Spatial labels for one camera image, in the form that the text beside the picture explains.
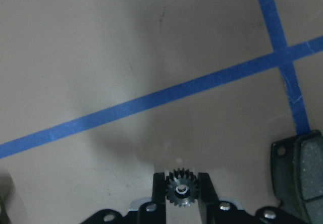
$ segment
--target gear teeth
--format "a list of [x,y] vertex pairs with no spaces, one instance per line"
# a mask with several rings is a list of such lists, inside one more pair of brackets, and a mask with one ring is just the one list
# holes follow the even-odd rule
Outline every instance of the gear teeth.
[[175,176],[176,179],[178,179],[178,175],[179,175],[179,171],[174,170],[174,176]]
[[190,170],[185,171],[185,176],[186,176],[187,179],[190,178]]
[[185,170],[184,170],[184,168],[182,168],[182,170],[180,170],[180,169],[178,168],[178,172],[180,173],[180,176],[181,176],[182,178],[184,178],[184,174],[185,174]]
[[174,174],[170,172],[169,179],[174,180]]
[[[185,198],[181,198],[176,194],[176,187],[180,184],[189,186],[191,193]],[[198,180],[193,172],[184,168],[174,170],[166,177],[166,198],[175,206],[190,206],[199,196]]]
[[194,181],[195,176],[194,176],[193,172],[190,173],[190,177],[191,177],[191,180]]

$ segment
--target blue tape line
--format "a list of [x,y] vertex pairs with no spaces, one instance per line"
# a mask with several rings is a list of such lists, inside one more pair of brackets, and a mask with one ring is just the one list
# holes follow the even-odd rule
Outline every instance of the blue tape line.
[[[276,51],[287,48],[287,42],[275,0],[259,0],[259,3],[273,49]],[[279,69],[285,81],[288,102],[295,122],[296,132],[298,135],[308,133],[310,131],[310,127],[293,61],[289,61],[288,64],[280,66]]]
[[323,36],[0,145],[4,158],[323,50]]

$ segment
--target screw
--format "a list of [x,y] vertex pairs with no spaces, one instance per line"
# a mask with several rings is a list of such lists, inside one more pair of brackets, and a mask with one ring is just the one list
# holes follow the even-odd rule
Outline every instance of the screw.
[[277,217],[276,213],[272,210],[265,210],[263,216],[267,219],[275,219]]
[[115,218],[115,215],[113,213],[108,213],[104,216],[103,221],[110,222],[110,221],[113,221],[114,218]]
[[231,204],[229,202],[221,202],[219,205],[219,208],[221,210],[230,210],[231,209]]

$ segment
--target floor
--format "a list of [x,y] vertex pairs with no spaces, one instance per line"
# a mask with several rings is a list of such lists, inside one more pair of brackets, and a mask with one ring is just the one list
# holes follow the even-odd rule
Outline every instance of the floor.
[[[12,223],[126,214],[177,167],[208,172],[250,213],[277,205],[271,143],[323,129],[323,0],[275,2],[0,0]],[[168,210],[200,222],[196,205]]]

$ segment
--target mounting hole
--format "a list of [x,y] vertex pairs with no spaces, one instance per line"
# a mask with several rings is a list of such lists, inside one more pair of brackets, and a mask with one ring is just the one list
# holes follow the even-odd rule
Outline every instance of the mounting hole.
[[146,211],[153,212],[157,209],[157,205],[155,203],[148,204],[146,206]]
[[280,146],[277,150],[277,155],[279,157],[283,157],[286,154],[286,148],[284,146]]
[[109,212],[103,217],[103,221],[110,222],[113,221],[115,218],[116,216],[113,213]]

